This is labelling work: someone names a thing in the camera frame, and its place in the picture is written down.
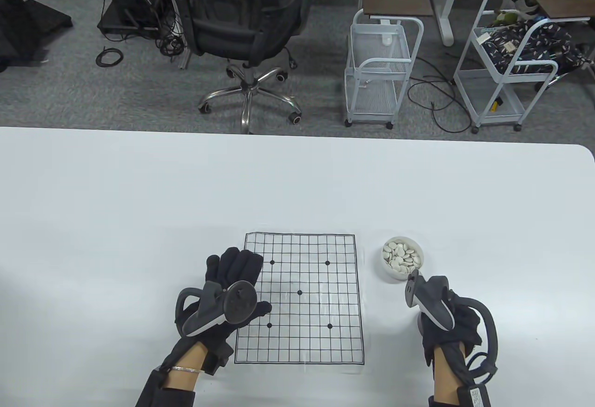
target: white metal rack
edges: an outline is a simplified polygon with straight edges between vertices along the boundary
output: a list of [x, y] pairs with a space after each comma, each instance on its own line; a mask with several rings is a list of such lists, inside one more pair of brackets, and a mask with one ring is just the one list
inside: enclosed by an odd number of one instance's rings
[[[543, 18], [538, 22], [534, 23], [532, 27], [527, 31], [525, 37], [523, 37], [519, 47], [517, 48], [514, 56], [510, 59], [508, 67], [504, 73], [500, 73], [494, 66], [491, 58], [477, 40], [477, 38], [483, 33], [483, 27], [480, 27], [480, 19], [482, 16], [493, 15], [493, 10], [485, 10], [488, 0], [483, 0], [482, 7], [476, 16], [476, 20], [473, 23], [473, 27], [470, 31], [469, 38], [465, 44], [465, 49], [459, 59], [459, 64], [455, 71], [455, 83], [461, 92], [463, 101], [467, 106], [469, 115], [474, 124], [472, 127], [473, 133], [478, 133], [479, 127], [483, 124], [490, 123], [515, 123], [515, 131], [521, 131], [522, 123], [525, 118], [529, 115], [533, 107], [542, 96], [543, 92], [548, 87], [550, 81], [556, 76], [558, 65], [555, 61], [550, 59], [540, 60], [519, 60], [519, 56], [523, 52], [525, 45], [529, 41], [531, 35], [537, 31], [538, 28], [542, 27], [547, 23], [562, 23], [562, 22], [576, 22], [576, 21], [587, 21], [588, 17], [585, 18], [564, 18], [564, 19], [549, 19]], [[514, 9], [507, 9], [504, 12], [515, 12]], [[461, 70], [465, 56], [469, 50], [469, 46], [473, 45], [477, 53], [482, 59], [482, 63], [485, 65], [485, 69], [474, 69], [474, 70]], [[513, 74], [512, 69], [515, 66], [544, 66], [548, 65], [552, 67], [552, 71], [546, 73], [534, 73], [534, 74]], [[537, 95], [533, 98], [531, 103], [524, 107], [512, 84], [518, 84], [521, 82], [542, 82]], [[493, 107], [494, 101], [500, 97], [502, 104], [499, 105], [497, 111], [493, 114], [490, 113]]]
[[[423, 37], [423, 23], [415, 17], [372, 16], [377, 23], [360, 23], [364, 10], [353, 17], [345, 68], [345, 125], [353, 121], [386, 122], [392, 129], [407, 91], [411, 70]], [[413, 51], [403, 21], [417, 24]], [[398, 82], [399, 91], [395, 88]]]

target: silver bracelet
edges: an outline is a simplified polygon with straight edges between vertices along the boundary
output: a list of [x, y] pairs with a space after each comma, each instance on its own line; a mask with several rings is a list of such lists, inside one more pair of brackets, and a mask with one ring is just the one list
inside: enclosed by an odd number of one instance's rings
[[185, 367], [172, 367], [172, 369], [176, 371], [186, 371], [188, 373], [200, 373], [200, 370], [193, 369], [193, 368], [185, 368]]

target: black mesh chair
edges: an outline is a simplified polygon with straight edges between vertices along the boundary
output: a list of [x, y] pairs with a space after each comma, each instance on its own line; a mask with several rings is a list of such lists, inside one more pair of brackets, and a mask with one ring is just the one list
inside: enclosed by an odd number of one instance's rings
[[242, 93], [242, 133], [249, 133], [252, 97], [261, 94], [291, 105], [290, 121], [300, 121], [302, 111], [292, 97], [261, 88], [271, 78], [287, 78], [283, 68], [260, 75], [254, 68], [275, 57], [293, 35], [300, 34], [311, 0], [176, 0], [176, 4], [192, 53], [242, 61], [242, 68], [227, 67], [227, 74], [240, 79], [240, 85], [206, 94], [200, 100], [200, 112], [210, 112], [209, 102], [216, 97]]

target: white standing desk leg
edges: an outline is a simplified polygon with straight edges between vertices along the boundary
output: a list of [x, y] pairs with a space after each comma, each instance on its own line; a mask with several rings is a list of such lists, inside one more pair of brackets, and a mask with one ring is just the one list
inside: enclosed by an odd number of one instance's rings
[[432, 0], [434, 3], [434, 12], [436, 20], [438, 21], [438, 29], [440, 29], [440, 36], [442, 37], [442, 44], [444, 46], [453, 46], [455, 37], [452, 34], [450, 27], [450, 11], [455, 0]]

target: tag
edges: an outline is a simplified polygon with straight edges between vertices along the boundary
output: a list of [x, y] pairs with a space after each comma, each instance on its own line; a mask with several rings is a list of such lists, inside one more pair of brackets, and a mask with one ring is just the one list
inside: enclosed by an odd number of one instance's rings
[[481, 34], [479, 37], [477, 37], [477, 42], [482, 45], [484, 44], [486, 41], [488, 41], [491, 38], [491, 34], [490, 33], [483, 33]]
[[506, 50], [506, 52], [508, 52], [509, 54], [512, 54], [513, 52], [516, 51], [516, 46], [512, 41], [507, 41], [506, 43], [503, 44], [504, 49]]

